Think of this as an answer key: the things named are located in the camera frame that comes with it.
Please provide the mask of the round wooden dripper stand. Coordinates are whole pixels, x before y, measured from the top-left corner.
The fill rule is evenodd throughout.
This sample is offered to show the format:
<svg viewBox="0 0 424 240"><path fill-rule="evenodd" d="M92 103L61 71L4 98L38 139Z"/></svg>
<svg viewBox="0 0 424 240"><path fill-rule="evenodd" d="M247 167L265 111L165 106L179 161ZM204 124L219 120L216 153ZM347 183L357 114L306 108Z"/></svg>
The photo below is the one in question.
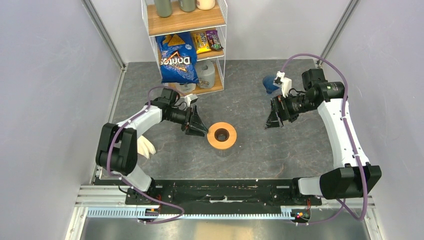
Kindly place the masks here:
<svg viewBox="0 0 424 240"><path fill-rule="evenodd" d="M217 150L228 150L236 143L237 132L231 124L217 122L208 129L207 140Z"/></svg>

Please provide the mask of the clear glass cup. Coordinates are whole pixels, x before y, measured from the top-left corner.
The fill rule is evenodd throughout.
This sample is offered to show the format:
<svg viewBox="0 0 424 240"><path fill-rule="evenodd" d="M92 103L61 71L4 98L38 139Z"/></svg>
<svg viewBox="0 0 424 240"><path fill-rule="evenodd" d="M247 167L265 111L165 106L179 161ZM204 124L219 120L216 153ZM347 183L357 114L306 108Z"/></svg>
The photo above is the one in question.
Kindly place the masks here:
<svg viewBox="0 0 424 240"><path fill-rule="evenodd" d="M215 149L215 154L220 158L227 158L233 154L233 150L231 148L228 149Z"/></svg>

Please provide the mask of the coffee filter paper pack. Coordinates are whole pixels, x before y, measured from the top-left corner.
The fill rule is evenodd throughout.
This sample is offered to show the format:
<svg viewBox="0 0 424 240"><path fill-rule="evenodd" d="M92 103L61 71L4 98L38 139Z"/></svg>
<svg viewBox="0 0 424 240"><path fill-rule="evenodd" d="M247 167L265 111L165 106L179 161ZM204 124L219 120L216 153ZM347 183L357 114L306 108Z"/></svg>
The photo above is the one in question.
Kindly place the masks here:
<svg viewBox="0 0 424 240"><path fill-rule="evenodd" d="M143 135L137 139L137 153L146 159L150 159L150 156L156 153L154 145Z"/></svg>

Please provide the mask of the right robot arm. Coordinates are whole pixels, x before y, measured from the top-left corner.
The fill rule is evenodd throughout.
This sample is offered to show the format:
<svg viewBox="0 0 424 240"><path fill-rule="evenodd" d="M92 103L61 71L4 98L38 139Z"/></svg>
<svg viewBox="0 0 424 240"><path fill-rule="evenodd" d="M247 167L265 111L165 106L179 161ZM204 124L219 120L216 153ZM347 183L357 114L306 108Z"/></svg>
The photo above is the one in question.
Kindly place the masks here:
<svg viewBox="0 0 424 240"><path fill-rule="evenodd" d="M318 111L330 141L334 169L315 177L293 179L289 200L300 205L309 196L328 200L367 196L382 177L378 165L372 165L361 148L344 98L342 82L329 82L321 68L302 73L303 90L293 91L291 79L283 72L267 75L262 84L268 94L278 93L270 100L266 129L283 127L296 121L300 114Z"/></svg>

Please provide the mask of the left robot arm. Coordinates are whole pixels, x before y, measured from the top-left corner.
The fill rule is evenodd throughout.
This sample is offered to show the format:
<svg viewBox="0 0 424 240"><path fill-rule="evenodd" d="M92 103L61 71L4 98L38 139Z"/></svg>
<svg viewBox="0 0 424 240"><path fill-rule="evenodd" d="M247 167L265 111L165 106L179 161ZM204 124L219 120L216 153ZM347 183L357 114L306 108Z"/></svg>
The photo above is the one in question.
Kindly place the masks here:
<svg viewBox="0 0 424 240"><path fill-rule="evenodd" d="M140 157L149 158L156 153L153 144L144 137L151 127L168 121L180 125L184 134L205 137L208 128L202 122L196 94L183 95L177 90L163 86L161 94L148 99L143 108L119 123L106 123L100 133L95 162L110 175L127 181L138 189L137 197L144 204L152 204L157 191L151 187L153 178L138 165Z"/></svg>

